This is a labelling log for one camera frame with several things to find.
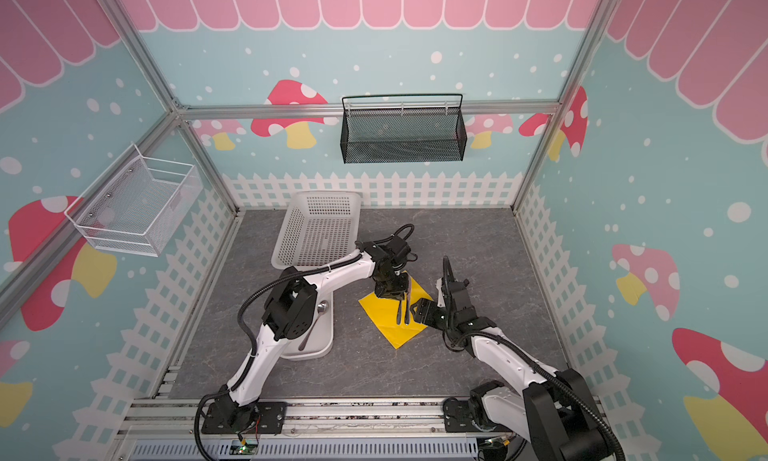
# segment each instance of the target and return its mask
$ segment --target spoon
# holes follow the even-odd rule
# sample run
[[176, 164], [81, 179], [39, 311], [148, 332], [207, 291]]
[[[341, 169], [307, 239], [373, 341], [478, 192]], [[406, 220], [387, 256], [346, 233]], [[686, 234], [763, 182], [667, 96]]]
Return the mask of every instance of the spoon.
[[317, 305], [317, 317], [315, 318], [315, 322], [312, 323], [312, 326], [310, 326], [310, 330], [306, 333], [306, 337], [304, 337], [304, 341], [301, 342], [299, 345], [299, 351], [304, 351], [304, 348], [306, 347], [306, 342], [310, 340], [310, 335], [312, 334], [312, 330], [315, 329], [315, 325], [317, 324], [318, 320], [320, 320], [320, 317], [325, 314], [328, 311], [328, 301], [321, 301], [320, 304]]

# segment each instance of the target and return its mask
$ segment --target white picket fence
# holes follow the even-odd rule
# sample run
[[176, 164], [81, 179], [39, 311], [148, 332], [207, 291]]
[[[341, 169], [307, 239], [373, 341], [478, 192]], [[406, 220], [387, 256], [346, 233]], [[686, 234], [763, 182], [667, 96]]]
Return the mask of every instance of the white picket fence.
[[72, 412], [78, 422], [74, 435], [53, 445], [61, 461], [102, 459], [130, 404], [147, 397], [160, 375], [231, 217], [214, 191], [205, 190], [197, 205], [200, 211], [184, 226], [184, 239], [173, 240], [176, 253], [165, 255], [168, 267], [155, 272], [158, 286], [146, 290], [147, 306], [134, 309], [136, 325], [120, 332], [123, 349], [107, 355], [109, 374], [91, 382], [96, 393], [91, 406]]
[[533, 185], [528, 191], [519, 215], [564, 348], [573, 368], [600, 397], [628, 461], [657, 461], [661, 442], [643, 429], [640, 419], [645, 408], [630, 400], [630, 379], [614, 364], [617, 351], [604, 341], [605, 326], [594, 321], [595, 305], [584, 298], [587, 287], [576, 281], [578, 268], [568, 264], [571, 253], [562, 249], [563, 236], [557, 235], [557, 223], [550, 221], [550, 210], [544, 207], [545, 197], [539, 196], [539, 188]]
[[301, 175], [292, 178], [285, 175], [277, 178], [270, 174], [266, 179], [254, 174], [251, 179], [238, 175], [232, 179], [224, 175], [224, 182], [239, 206], [246, 208], [279, 208], [288, 206], [297, 192], [331, 190], [360, 193], [363, 206], [377, 208], [399, 208], [413, 206], [421, 208], [503, 208], [510, 206], [522, 184], [523, 174], [513, 178], [502, 173], [494, 178], [491, 173], [477, 177], [475, 173], [462, 177], [456, 173], [447, 177], [430, 176], [426, 173], [417, 178], [413, 173], [401, 177], [397, 173], [385, 178], [382, 173], [369, 177], [363, 173], [355, 178], [347, 173], [340, 178], [331, 174], [323, 178], [317, 173], [314, 178]]

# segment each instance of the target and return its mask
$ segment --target white plastic basket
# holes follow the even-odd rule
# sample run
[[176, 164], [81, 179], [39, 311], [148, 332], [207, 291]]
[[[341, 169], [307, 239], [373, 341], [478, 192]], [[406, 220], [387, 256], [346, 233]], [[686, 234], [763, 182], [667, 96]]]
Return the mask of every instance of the white plastic basket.
[[296, 193], [277, 236], [272, 265], [277, 269], [322, 266], [355, 249], [360, 195], [348, 192]]
[[133, 148], [138, 155], [86, 206], [78, 204], [90, 187], [64, 214], [96, 249], [157, 257], [192, 208], [203, 183], [195, 165], [148, 158], [136, 145]]

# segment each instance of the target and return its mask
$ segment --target yellow napkin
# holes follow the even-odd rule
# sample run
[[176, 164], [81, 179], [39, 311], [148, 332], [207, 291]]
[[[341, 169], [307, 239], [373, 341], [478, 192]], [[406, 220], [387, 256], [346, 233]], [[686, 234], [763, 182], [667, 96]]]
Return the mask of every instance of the yellow napkin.
[[[432, 300], [432, 297], [418, 285], [415, 279], [411, 278], [411, 282], [412, 290], [410, 304], [416, 303], [423, 297]], [[374, 293], [370, 293], [360, 300], [362, 309], [366, 310], [368, 317], [371, 318], [371, 321], [373, 321], [386, 340], [389, 341], [395, 349], [401, 347], [406, 341], [421, 333], [424, 331], [424, 328], [426, 328], [425, 324], [413, 321], [412, 313], [411, 323], [405, 324], [405, 312], [402, 313], [401, 323], [397, 324], [398, 303], [402, 304], [403, 309], [406, 308], [406, 303], [403, 301], [382, 299], [376, 297]]]

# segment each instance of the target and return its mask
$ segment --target black wire basket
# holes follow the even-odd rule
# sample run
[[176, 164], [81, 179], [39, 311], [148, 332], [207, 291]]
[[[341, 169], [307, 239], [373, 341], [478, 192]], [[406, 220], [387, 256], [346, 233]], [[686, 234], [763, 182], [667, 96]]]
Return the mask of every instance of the black wire basket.
[[467, 132], [462, 100], [455, 93], [343, 97], [344, 162], [463, 160]]

